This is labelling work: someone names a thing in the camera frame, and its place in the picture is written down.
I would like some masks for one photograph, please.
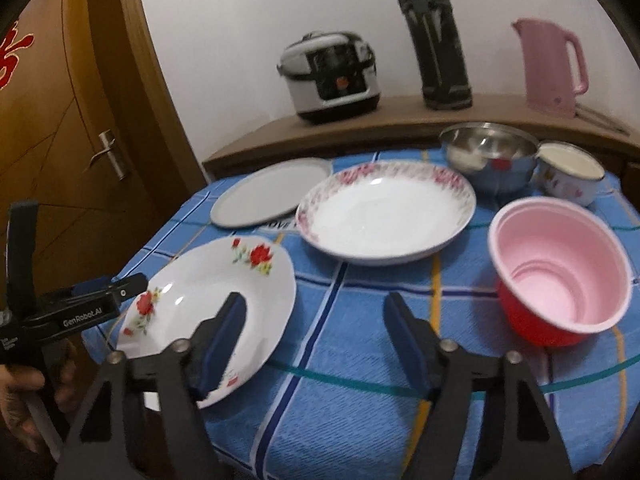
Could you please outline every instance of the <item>plate rim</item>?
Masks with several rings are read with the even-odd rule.
[[[289,160],[283,160],[281,162],[277,162],[276,164],[271,164],[270,166],[267,166],[266,168],[262,168],[261,170],[255,171],[254,173],[251,173],[251,174],[248,174],[247,176],[245,176],[244,178],[242,178],[241,180],[239,180],[238,182],[233,184],[233,186],[231,186],[229,189],[227,189],[222,195],[220,195],[216,199],[214,205],[211,207],[211,210],[209,211],[209,219],[211,220],[213,225],[216,225],[216,226],[221,227],[223,229],[238,229],[238,228],[244,228],[244,227],[260,225],[260,224],[263,224],[265,222],[269,222],[271,220],[274,220],[276,218],[280,218],[281,216],[286,215],[287,213],[291,213],[292,211],[295,211],[298,208],[298,206],[300,205],[300,203],[292,206],[291,208],[289,208],[289,209],[287,209],[285,211],[279,212],[277,214],[268,215],[268,216],[262,216],[260,219],[257,219],[257,220],[252,221],[252,222],[224,222],[224,221],[219,221],[219,220],[217,220],[215,218],[215,215],[216,215],[215,209],[216,208],[220,208],[219,204],[222,204],[224,202],[225,197],[228,198],[228,196],[231,195],[233,192],[235,192],[238,189],[238,187],[240,187],[240,185],[245,183],[245,181],[247,181],[249,179],[253,180],[254,178],[260,177],[262,174],[274,171],[279,166],[290,166],[292,164],[300,164],[300,163],[307,163],[308,164],[310,162],[312,162],[314,164],[314,166],[321,167],[326,173],[325,178],[322,179],[318,184],[321,184],[327,178],[331,177],[332,174],[334,174],[334,164],[332,163],[332,161],[327,160],[325,158],[321,158],[321,157],[307,156],[307,157],[302,157],[302,158],[291,158]]]
[[[299,214],[300,214],[301,206],[303,205],[304,202],[308,202],[308,199],[310,200],[310,197],[313,195],[313,193],[315,193],[318,189],[320,189],[322,186],[324,186],[330,179],[339,178],[339,175],[345,174],[348,171],[353,171],[356,168],[361,168],[363,166],[382,166],[382,165],[386,166],[386,165],[389,165],[391,163],[401,163],[401,164],[405,164],[405,165],[408,165],[408,166],[431,166],[432,168],[447,168],[447,170],[449,170],[451,173],[453,173],[453,174],[457,175],[458,177],[460,177],[460,179],[462,180],[465,188],[470,191],[470,195],[471,195],[471,199],[472,199],[473,203],[472,203],[472,207],[470,208],[470,212],[469,212],[468,218],[466,218],[463,221],[463,223],[460,225],[460,227],[457,228],[452,233],[452,235],[450,237],[448,237],[446,240],[443,240],[442,243],[437,244],[435,246],[420,248],[420,250],[415,250],[415,251],[412,251],[410,253],[393,254],[393,255],[387,255],[387,256],[365,256],[365,255],[362,255],[362,254],[348,254],[348,253],[340,253],[338,251],[329,250],[329,249],[323,247],[317,241],[313,240],[312,237],[308,236],[308,234],[305,233],[305,231],[300,228]],[[444,246],[449,244],[454,238],[456,238],[466,228],[466,226],[469,224],[469,222],[471,222],[471,219],[473,218],[473,216],[474,216],[474,214],[476,212],[476,208],[478,208],[478,197],[476,196],[476,191],[474,190],[473,186],[471,186],[471,183],[460,172],[450,168],[449,166],[443,166],[443,165],[440,165],[440,164],[433,164],[432,162],[428,162],[426,160],[405,160],[405,159],[401,159],[401,158],[393,158],[393,159],[389,159],[389,160],[376,160],[376,161],[373,161],[373,162],[364,162],[362,164],[355,164],[354,166],[351,166],[350,168],[346,168],[344,170],[338,171],[337,173],[331,174],[326,179],[324,179],[322,182],[320,182],[319,184],[314,186],[311,190],[309,190],[309,192],[305,195],[305,197],[300,201],[300,204],[298,205],[298,208],[296,209],[295,219],[296,219],[296,225],[297,225],[297,228],[298,228],[298,233],[300,234],[300,236],[302,236],[302,238],[305,240],[305,242],[310,244],[312,247],[315,247],[317,250],[319,250],[319,251],[321,251],[321,252],[323,252],[325,254],[328,254],[329,256],[333,256],[334,258],[338,258],[338,259],[346,261],[346,262],[357,262],[360,265],[367,265],[367,264],[383,265],[386,262],[389,262],[389,264],[393,264],[395,262],[398,262],[398,263],[410,262],[410,261],[417,260],[417,259],[420,259],[420,258],[425,257],[425,256],[429,256],[433,252],[436,252],[437,250],[443,248]]]
[[[298,296],[298,282],[296,281],[296,272],[295,272],[295,268],[293,266],[293,261],[291,259],[291,256],[289,254],[289,251],[286,250],[286,248],[284,248],[281,244],[276,244],[274,243],[272,240],[269,240],[268,238],[265,238],[263,236],[260,235],[254,235],[254,234],[249,234],[249,235],[229,235],[226,237],[222,237],[222,238],[217,238],[216,240],[212,240],[210,242],[207,242],[206,244],[202,244],[200,246],[194,247],[192,250],[187,251],[183,254],[183,256],[185,254],[190,253],[193,250],[199,249],[199,248],[204,248],[206,246],[210,246],[211,244],[215,244],[215,243],[221,243],[223,240],[228,240],[229,242],[232,242],[234,238],[241,238],[241,239],[253,239],[254,242],[261,244],[261,243],[267,243],[269,245],[270,248],[277,246],[280,250],[282,250],[282,254],[285,257],[284,261],[286,263],[286,267],[287,270],[289,271],[287,273],[287,281],[290,282],[290,290],[291,290],[291,302],[290,302],[290,306],[287,306],[287,315],[286,318],[284,319],[284,322],[282,323],[282,331],[277,335],[277,338],[274,338],[275,344],[273,346],[273,349],[271,349],[270,351],[268,351],[268,354],[266,355],[265,359],[260,363],[260,365],[257,367],[257,369],[255,371],[253,371],[250,374],[247,374],[245,377],[240,376],[240,379],[238,380],[238,382],[234,383],[231,386],[223,386],[222,388],[217,388],[215,390],[212,390],[209,395],[213,392],[216,391],[220,391],[220,394],[218,396],[215,396],[213,399],[204,399],[204,400],[200,400],[197,405],[199,409],[204,409],[204,408],[208,408],[209,406],[214,405],[217,402],[220,402],[220,400],[225,399],[225,397],[228,397],[233,391],[235,391],[236,389],[238,389],[240,386],[242,386],[243,384],[247,383],[255,374],[257,374],[266,364],[266,362],[269,360],[269,358],[271,357],[271,355],[273,354],[273,352],[275,352],[275,349],[277,348],[277,346],[280,344],[280,341],[282,340],[282,336],[284,335],[285,330],[287,329],[287,325],[289,324],[289,320],[291,319],[291,314],[293,314],[293,309],[296,305],[296,298]],[[160,269],[158,272],[155,273],[155,275],[153,275],[150,279],[149,279],[149,283],[151,284],[151,281],[164,269],[166,269],[167,267],[169,267],[169,265],[171,264],[175,264],[176,262],[178,262],[180,260],[180,258],[176,258],[176,260],[174,260],[173,262],[170,262],[169,264],[167,264],[166,266],[164,266],[162,269]],[[133,301],[131,302],[127,313],[124,315],[123,320],[122,320],[122,325],[120,326],[120,328],[118,329],[118,338],[116,339],[116,345],[115,345],[115,349],[118,349],[119,343],[120,343],[120,338],[122,337],[122,331],[123,328],[126,327],[127,325],[127,316],[129,314],[129,311],[132,310],[133,305],[135,304],[135,302],[137,301],[137,299],[140,297],[140,294],[137,295]],[[161,411],[161,408],[158,405],[158,409],[156,410],[155,407],[151,407],[147,404],[147,400],[146,400],[146,396],[145,396],[145,406],[153,411]]]

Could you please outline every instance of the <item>blue tablecloth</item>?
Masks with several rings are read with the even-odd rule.
[[[439,150],[346,156],[334,170],[370,160],[428,159]],[[214,227],[209,211],[241,177],[210,184],[188,200],[123,269],[153,276],[171,258],[234,232]],[[545,351],[516,336],[495,295],[487,227],[500,204],[482,200],[465,231],[434,257],[395,267],[338,262],[304,243],[289,220],[254,230],[292,257],[298,295],[284,337],[247,384],[203,410],[212,443],[239,470],[260,479],[397,479],[415,441],[426,403],[408,385],[386,334],[383,298],[399,290],[412,311],[442,336],[472,352],[521,351],[548,398],[574,469],[601,460],[640,400],[640,292],[613,329],[578,346]],[[608,174],[591,210],[625,245],[634,276],[640,269],[640,217]],[[109,351],[110,324],[84,333],[92,357]],[[119,327],[111,332],[114,346]],[[466,479],[481,422],[472,403],[456,478]]]

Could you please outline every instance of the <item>oval plate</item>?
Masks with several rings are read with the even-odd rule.
[[[257,171],[226,190],[211,208],[215,225],[235,229],[291,213],[308,191],[333,172],[322,158],[297,158]]]
[[[220,238],[185,253],[133,301],[118,350],[142,357],[190,337],[201,321],[217,314],[230,292],[246,299],[246,322],[218,389],[198,406],[218,402],[264,365],[289,321],[296,279],[289,253],[279,245],[257,236]],[[145,393],[145,405],[158,411],[158,394]]]
[[[459,173],[426,162],[368,162],[315,186],[296,211],[302,237],[322,252],[365,266],[402,264],[455,238],[476,210]]]

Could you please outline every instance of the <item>pink bowl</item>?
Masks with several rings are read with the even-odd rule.
[[[540,346],[567,346],[624,315],[632,273],[626,251],[592,213],[556,198],[524,198],[489,227],[498,296],[513,329]]]

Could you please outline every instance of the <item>wooden door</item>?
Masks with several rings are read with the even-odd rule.
[[[130,160],[123,181],[107,157],[88,169],[105,130],[128,156],[96,65],[87,0],[31,0],[0,48],[0,67],[0,219],[11,202],[41,204],[36,293],[118,272],[166,218]]]

